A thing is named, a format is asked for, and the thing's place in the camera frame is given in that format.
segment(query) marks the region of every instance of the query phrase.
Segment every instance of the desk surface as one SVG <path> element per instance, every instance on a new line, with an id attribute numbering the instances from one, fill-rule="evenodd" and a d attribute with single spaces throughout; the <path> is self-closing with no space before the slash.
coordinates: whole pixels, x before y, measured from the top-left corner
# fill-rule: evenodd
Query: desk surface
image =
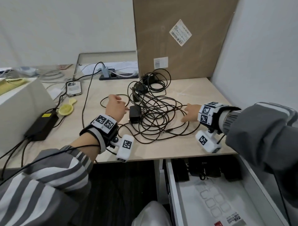
<path id="1" fill-rule="evenodd" d="M 127 94 L 127 86 L 132 81 L 138 81 L 138 79 L 99 81 L 98 78 L 93 78 L 84 112 L 85 124 L 88 124 L 99 114 L 105 113 L 105 109 L 100 106 L 100 101 L 104 97 L 107 97 L 109 94 Z M 89 82 L 90 79 L 82 82 L 83 94 L 75 97 L 77 103 L 74 105 L 73 113 L 67 116 L 60 126 L 54 128 L 45 141 L 34 142 L 28 145 L 24 157 L 25 164 L 32 162 L 41 150 L 48 148 L 62 148 L 64 145 L 70 144 L 78 137 L 79 132 L 82 130 L 82 109 L 87 95 Z M 228 104 L 228 101 L 207 78 L 172 80 L 170 86 L 167 88 L 167 96 L 180 101 L 182 104 L 191 103 L 202 105 L 212 101 Z M 122 97 L 122 99 L 128 102 L 127 97 Z M 128 116 L 129 113 L 124 116 L 120 124 L 127 123 Z M 169 125 L 169 128 L 174 125 L 181 125 L 181 117 L 182 113 L 179 112 Z M 190 123 L 186 132 L 193 131 L 197 126 L 198 122 Z M 201 125 L 199 129 L 206 130 L 206 127 Z M 119 134 L 130 133 L 123 127 Z M 129 160 L 152 160 L 210 155 L 210 153 L 205 152 L 198 144 L 195 139 L 195 134 L 196 132 L 191 135 L 179 136 L 163 141 L 155 141 L 146 145 L 136 141 Z M 169 134 L 164 133 L 160 138 L 168 136 Z M 148 142 L 148 140 L 145 140 L 141 135 L 138 135 L 137 137 L 140 141 Z M 230 147 L 226 146 L 225 139 L 222 141 L 222 146 L 222 149 L 217 154 L 236 153 Z M 21 162 L 20 157 L 21 152 L 10 161 L 8 167 L 19 167 Z M 116 157 L 108 151 L 105 151 L 103 154 L 98 155 L 96 160 L 98 162 L 114 162 L 116 161 Z"/>

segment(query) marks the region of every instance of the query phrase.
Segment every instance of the white stripe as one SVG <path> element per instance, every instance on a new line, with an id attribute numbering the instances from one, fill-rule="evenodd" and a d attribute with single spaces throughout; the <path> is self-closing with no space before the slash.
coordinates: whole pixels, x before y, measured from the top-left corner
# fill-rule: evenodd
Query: white stripe
<path id="1" fill-rule="evenodd" d="M 84 179 L 82 179 L 78 183 L 65 188 L 64 191 L 72 191 L 72 190 L 80 189 L 80 188 L 84 187 L 87 183 L 88 183 L 88 174 L 87 174 L 87 176 L 85 176 Z"/>
<path id="2" fill-rule="evenodd" d="M 31 196 L 36 188 L 36 186 L 38 185 L 38 182 L 36 180 L 31 180 L 29 182 L 29 184 L 27 185 L 22 198 L 19 202 L 18 208 L 15 212 L 15 214 L 13 215 L 13 217 L 10 219 L 10 221 L 6 224 L 6 226 L 12 226 L 14 225 L 23 215 L 23 213 L 25 212 L 28 203 L 31 199 Z"/>
<path id="3" fill-rule="evenodd" d="M 266 108 L 272 108 L 274 110 L 277 110 L 277 111 L 280 111 L 280 112 L 283 112 L 283 113 L 286 113 L 287 116 L 290 116 L 290 113 L 289 111 L 287 111 L 286 109 L 282 108 L 282 107 L 277 107 L 275 105 L 270 105 L 270 104 L 266 104 L 266 103 L 257 103 L 258 105 L 261 105 L 263 107 L 266 107 Z"/>
<path id="4" fill-rule="evenodd" d="M 75 157 L 76 159 L 81 155 L 81 151 L 77 154 L 77 156 Z"/>
<path id="5" fill-rule="evenodd" d="M 55 188 L 52 188 L 50 186 L 45 186 L 30 217 L 28 217 L 28 219 L 20 226 L 24 226 L 28 224 L 30 221 L 33 221 L 36 218 L 38 218 L 40 215 L 42 215 L 47 209 L 53 197 L 54 192 L 55 192 Z"/>
<path id="6" fill-rule="evenodd" d="M 81 160 L 81 163 L 83 163 L 83 161 L 85 160 L 86 156 L 87 156 L 87 155 L 84 155 L 84 157 L 83 157 L 82 160 Z"/>
<path id="7" fill-rule="evenodd" d="M 41 170 L 37 170 L 36 172 L 30 174 L 30 177 L 34 180 L 38 180 L 43 177 L 52 175 L 54 173 L 58 173 L 58 172 L 62 172 L 64 170 L 71 169 L 71 168 L 75 167 L 78 163 L 79 163 L 79 161 L 76 158 L 72 158 L 69 168 L 47 167 L 47 168 L 43 168 Z"/>
<path id="8" fill-rule="evenodd" d="M 77 177 L 79 177 L 80 175 L 82 175 L 82 173 L 85 172 L 85 168 L 83 166 L 81 166 L 81 168 L 79 168 L 77 171 L 75 171 L 74 173 L 70 174 L 70 175 L 67 175 L 67 176 L 64 176 L 64 177 L 61 177 L 61 178 L 58 178 L 56 180 L 52 180 L 50 182 L 47 182 L 46 185 L 50 185 L 52 187 L 57 187 L 61 184 L 65 184 Z"/>
<path id="9" fill-rule="evenodd" d="M 89 167 L 90 163 L 91 163 L 91 160 L 90 160 L 90 159 L 88 159 L 88 162 L 87 162 L 87 163 L 86 163 L 86 165 L 84 166 L 86 170 L 88 169 L 88 167 Z"/>
<path id="10" fill-rule="evenodd" d="M 6 192 L 4 193 L 2 199 L 0 200 L 0 221 L 2 221 L 3 217 L 6 214 L 7 208 L 10 204 L 15 191 L 19 187 L 22 179 L 25 177 L 24 173 L 20 173 L 11 181 L 10 185 L 8 186 Z"/>

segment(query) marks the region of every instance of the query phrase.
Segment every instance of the white drawer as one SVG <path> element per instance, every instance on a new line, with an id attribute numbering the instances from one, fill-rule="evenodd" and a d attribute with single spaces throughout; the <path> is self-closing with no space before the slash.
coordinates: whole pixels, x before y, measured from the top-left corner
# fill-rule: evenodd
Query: white drawer
<path id="1" fill-rule="evenodd" d="M 287 221 L 249 164 L 241 157 L 238 157 L 238 160 L 243 180 L 228 182 L 224 177 L 210 178 L 214 185 L 248 226 L 287 226 Z M 165 160 L 165 167 L 173 225 L 213 226 L 214 218 L 206 209 L 195 187 L 201 181 L 199 177 L 190 176 L 190 181 L 175 182 L 171 160 Z"/>

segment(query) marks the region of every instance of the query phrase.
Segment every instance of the white pants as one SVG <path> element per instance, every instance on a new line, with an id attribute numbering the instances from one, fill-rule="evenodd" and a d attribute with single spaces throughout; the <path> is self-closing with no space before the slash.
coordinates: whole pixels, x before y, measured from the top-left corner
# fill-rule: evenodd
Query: white pants
<path id="1" fill-rule="evenodd" d="M 131 226 L 172 226 L 166 209 L 158 202 L 151 201 L 134 219 Z"/>

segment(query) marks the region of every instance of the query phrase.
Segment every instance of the smartphone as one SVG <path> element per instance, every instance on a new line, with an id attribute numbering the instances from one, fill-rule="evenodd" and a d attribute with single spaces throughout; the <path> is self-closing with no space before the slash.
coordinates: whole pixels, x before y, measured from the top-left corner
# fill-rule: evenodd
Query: smartphone
<path id="1" fill-rule="evenodd" d="M 69 82 L 67 83 L 67 96 L 73 97 L 82 94 L 81 82 Z"/>

